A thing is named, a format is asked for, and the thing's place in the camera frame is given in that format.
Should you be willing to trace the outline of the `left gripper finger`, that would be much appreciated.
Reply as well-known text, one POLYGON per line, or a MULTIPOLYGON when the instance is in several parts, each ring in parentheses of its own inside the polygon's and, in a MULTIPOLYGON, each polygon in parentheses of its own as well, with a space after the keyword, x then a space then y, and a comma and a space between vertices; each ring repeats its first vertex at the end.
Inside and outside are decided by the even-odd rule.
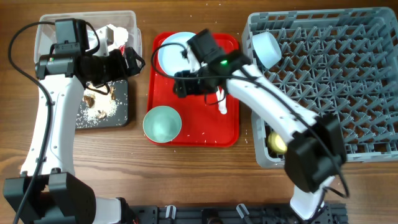
POLYGON ((146 65, 145 60, 132 47, 125 48, 124 53, 127 62, 127 75, 135 76, 140 74, 146 65))
POLYGON ((102 83, 99 86, 93 86, 92 82, 86 82, 85 83, 85 88, 90 90, 90 91, 99 93, 101 95, 108 95, 108 94, 111 93, 111 88, 110 88, 110 86, 107 83, 102 83), (100 90, 100 88, 102 88, 102 87, 105 87, 106 90, 105 91, 100 90))

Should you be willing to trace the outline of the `white napkin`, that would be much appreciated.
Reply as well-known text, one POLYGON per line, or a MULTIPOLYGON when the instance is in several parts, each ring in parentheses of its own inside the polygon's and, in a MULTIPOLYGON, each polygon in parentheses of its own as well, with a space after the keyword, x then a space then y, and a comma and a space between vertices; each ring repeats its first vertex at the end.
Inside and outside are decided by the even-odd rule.
POLYGON ((114 44, 108 47, 109 52, 115 49, 119 49, 120 46, 125 45, 128 40, 128 31, 123 27, 116 27, 112 24, 108 24, 114 31, 114 44))

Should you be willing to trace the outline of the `large light blue plate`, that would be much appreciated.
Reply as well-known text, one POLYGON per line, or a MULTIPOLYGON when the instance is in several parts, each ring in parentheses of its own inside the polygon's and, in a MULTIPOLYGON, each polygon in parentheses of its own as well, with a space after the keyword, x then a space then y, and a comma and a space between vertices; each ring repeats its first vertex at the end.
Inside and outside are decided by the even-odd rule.
POLYGON ((158 51, 159 65, 164 73, 174 76, 183 70, 189 70, 192 73, 199 70, 200 63, 187 44, 187 41, 193 36, 195 33, 192 32, 178 32, 162 42, 162 45, 178 43, 178 45, 162 47, 158 51))

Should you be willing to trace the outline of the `green bowl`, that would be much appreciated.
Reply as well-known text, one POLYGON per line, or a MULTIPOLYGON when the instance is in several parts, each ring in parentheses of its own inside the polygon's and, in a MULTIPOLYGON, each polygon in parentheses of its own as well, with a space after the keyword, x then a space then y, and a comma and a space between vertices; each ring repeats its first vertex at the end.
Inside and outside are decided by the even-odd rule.
POLYGON ((174 140, 182 129, 182 119, 177 110, 169 106, 150 109, 143 120, 145 135, 155 143, 174 140))

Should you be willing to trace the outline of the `small light blue bowl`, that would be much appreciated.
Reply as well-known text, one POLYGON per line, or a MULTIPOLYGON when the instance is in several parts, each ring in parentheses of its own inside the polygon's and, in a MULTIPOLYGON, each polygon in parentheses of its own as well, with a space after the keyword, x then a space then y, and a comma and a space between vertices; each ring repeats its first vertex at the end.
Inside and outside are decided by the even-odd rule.
POLYGON ((281 49, 276 38, 270 32, 254 35, 252 43, 258 59, 267 69, 272 68, 281 60, 281 49))

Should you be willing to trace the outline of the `yellow plastic cup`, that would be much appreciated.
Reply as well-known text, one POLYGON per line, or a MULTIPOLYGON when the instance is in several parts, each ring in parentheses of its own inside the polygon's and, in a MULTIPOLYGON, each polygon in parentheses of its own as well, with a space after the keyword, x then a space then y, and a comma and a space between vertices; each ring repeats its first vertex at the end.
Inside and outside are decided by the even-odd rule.
POLYGON ((287 146, 283 139, 276 133, 271 132, 267 138, 268 148, 277 154, 285 154, 287 152, 287 146))

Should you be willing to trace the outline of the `red snack wrapper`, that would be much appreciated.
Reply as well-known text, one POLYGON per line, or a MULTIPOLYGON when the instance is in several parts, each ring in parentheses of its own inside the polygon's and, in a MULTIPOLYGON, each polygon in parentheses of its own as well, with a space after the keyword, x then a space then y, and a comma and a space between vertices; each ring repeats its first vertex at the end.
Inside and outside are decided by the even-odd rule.
POLYGON ((124 51, 125 51, 125 46, 124 45, 120 46, 119 50, 121 51, 121 54, 123 55, 124 51))

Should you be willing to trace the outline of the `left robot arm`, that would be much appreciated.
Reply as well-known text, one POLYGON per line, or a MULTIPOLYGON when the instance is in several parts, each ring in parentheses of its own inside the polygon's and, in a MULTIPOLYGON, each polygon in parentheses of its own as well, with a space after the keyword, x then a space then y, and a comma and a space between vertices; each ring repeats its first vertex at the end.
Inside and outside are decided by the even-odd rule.
POLYGON ((138 223, 122 197, 97 197, 75 176, 73 142, 85 90, 100 92, 109 82, 137 75, 144 59, 132 47, 99 56, 90 47, 82 19, 52 22, 56 42, 35 64, 31 77, 39 88, 34 135, 21 172, 6 179, 3 195, 24 223, 138 223))

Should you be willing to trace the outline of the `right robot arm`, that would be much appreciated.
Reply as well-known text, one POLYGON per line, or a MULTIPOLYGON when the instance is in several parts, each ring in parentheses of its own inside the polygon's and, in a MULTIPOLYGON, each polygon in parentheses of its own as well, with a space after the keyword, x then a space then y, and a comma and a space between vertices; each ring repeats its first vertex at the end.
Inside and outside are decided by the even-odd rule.
POLYGON ((284 170, 295 185, 291 209, 301 220, 314 221, 347 161, 338 118, 321 116, 292 100, 242 52, 225 52, 208 29, 181 46, 191 68, 173 76, 177 96, 205 95, 220 86, 257 113, 286 147, 284 170))

